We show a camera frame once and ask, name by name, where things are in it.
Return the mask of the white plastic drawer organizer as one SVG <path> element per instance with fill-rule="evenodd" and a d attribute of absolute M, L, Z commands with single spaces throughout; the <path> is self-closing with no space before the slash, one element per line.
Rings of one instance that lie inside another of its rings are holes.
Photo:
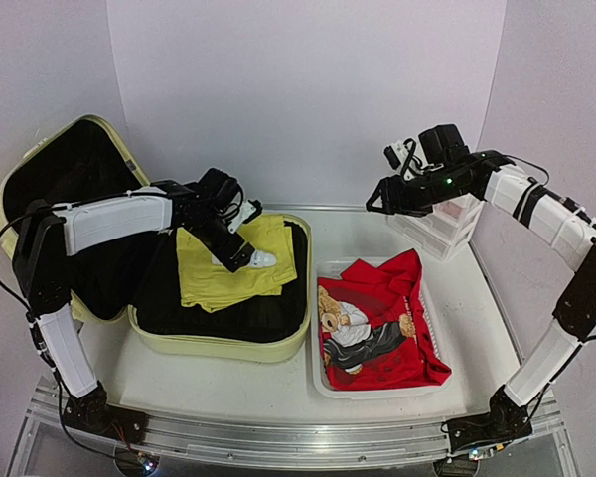
<path fill-rule="evenodd" d="M 386 223 L 416 249 L 447 261 L 469 244 L 483 206 L 482 201 L 466 195 L 434 205 L 433 212 L 424 217 L 387 216 Z"/>

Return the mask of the yellow garment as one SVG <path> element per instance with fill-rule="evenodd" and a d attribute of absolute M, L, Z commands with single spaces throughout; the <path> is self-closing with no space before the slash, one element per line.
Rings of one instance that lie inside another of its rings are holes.
<path fill-rule="evenodd" d="M 180 284 L 180 303 L 218 312 L 254 296 L 278 296 L 282 286 L 297 278 L 292 232 L 281 215 L 262 215 L 239 229 L 255 249 L 273 254 L 271 267 L 244 267 L 229 272 L 212 262 L 210 252 L 193 235 L 177 230 L 176 254 Z"/>

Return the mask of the white small bottle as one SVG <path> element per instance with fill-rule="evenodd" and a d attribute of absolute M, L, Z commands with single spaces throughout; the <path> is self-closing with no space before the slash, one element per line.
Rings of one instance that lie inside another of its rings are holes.
<path fill-rule="evenodd" d="M 277 264 L 277 258 L 273 253 L 255 249 L 253 252 L 245 251 L 238 254 L 228 264 L 223 263 L 214 255 L 211 256 L 212 265 L 222 265 L 231 272 L 242 268 L 269 268 Z"/>

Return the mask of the pale green hard-shell suitcase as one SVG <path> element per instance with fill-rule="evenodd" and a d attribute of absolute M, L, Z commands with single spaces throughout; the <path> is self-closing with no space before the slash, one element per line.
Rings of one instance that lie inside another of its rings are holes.
<path fill-rule="evenodd" d="M 34 326 L 57 311 L 126 317 L 152 350 L 282 362 L 309 327 L 311 237 L 237 180 L 151 182 L 117 131 L 86 115 L 0 186 L 0 232 Z"/>

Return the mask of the white printed garment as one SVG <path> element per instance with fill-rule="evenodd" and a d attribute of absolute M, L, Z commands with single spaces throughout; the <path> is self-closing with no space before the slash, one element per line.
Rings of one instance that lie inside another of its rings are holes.
<path fill-rule="evenodd" d="M 336 300 L 319 285 L 318 313 L 324 366 L 333 365 L 350 375 L 358 374 L 365 362 L 395 351 L 409 339 L 416 340 L 407 302 L 396 321 L 373 326 L 356 305 Z"/>

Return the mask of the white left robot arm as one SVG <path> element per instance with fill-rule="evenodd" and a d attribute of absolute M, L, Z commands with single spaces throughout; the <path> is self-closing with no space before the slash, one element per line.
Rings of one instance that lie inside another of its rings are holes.
<path fill-rule="evenodd" d="M 113 412 L 73 327 L 73 299 L 114 318 L 143 290 L 169 231 L 189 233 L 229 278 L 242 278 L 261 255 L 238 230 L 261 205 L 216 169 L 188 184 L 56 187 L 29 178 L 5 183 L 3 209 L 17 234 L 12 266 L 35 345 L 67 387 L 75 418 L 103 434 Z"/>

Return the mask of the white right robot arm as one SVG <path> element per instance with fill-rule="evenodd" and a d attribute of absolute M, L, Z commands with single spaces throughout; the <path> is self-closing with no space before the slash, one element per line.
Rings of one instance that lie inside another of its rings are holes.
<path fill-rule="evenodd" d="M 489 410 L 448 421 L 450 433 L 491 440 L 530 430 L 533 412 L 548 387 L 594 340 L 596 327 L 596 220 L 569 197 L 552 192 L 524 170 L 518 157 L 494 150 L 472 153 L 443 146 L 418 166 L 403 144 L 385 148 L 393 169 L 366 202 L 370 212 L 425 217 L 434 205 L 465 195 L 508 214 L 552 250 L 568 269 L 550 323 L 513 375 L 491 396 Z"/>

